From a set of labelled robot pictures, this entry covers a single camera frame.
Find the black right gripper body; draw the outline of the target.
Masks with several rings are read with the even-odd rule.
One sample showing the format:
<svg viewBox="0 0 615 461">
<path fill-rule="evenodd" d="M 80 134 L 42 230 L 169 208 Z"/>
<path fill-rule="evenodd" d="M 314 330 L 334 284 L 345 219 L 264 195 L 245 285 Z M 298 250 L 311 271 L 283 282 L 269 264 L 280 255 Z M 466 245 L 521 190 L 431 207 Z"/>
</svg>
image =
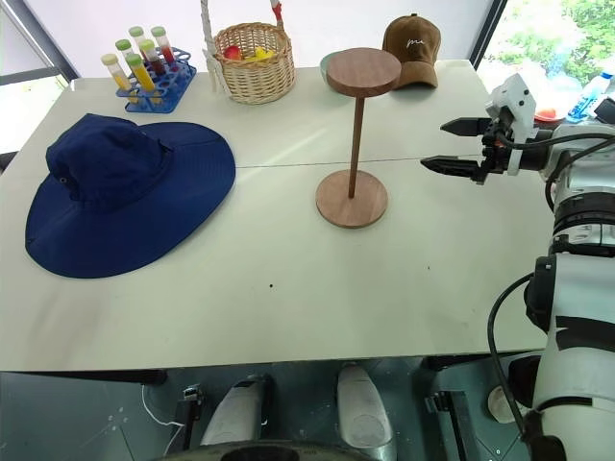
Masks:
<svg viewBox="0 0 615 461">
<path fill-rule="evenodd" d="M 483 145 L 483 161 L 478 172 L 478 184 L 484 185 L 489 174 L 499 174 L 507 170 L 510 149 L 500 140 L 506 138 L 511 124 L 511 112 L 508 107 L 500 110 L 495 119 L 481 117 L 478 122 L 478 134 Z"/>
</svg>

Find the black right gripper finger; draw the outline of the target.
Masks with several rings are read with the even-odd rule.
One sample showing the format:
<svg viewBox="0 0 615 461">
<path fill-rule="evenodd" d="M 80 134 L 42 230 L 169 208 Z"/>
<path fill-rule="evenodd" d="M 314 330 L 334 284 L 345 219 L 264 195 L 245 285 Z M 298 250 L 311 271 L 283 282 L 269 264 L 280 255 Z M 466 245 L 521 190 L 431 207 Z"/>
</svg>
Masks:
<svg viewBox="0 0 615 461">
<path fill-rule="evenodd" d="M 436 174 L 467 178 L 472 182 L 481 182 L 480 166 L 475 160 L 461 159 L 454 156 L 433 156 L 422 158 L 420 163 Z"/>
<path fill-rule="evenodd" d="M 457 136 L 476 137 L 483 134 L 483 118 L 458 117 L 442 124 L 440 130 Z"/>
</svg>

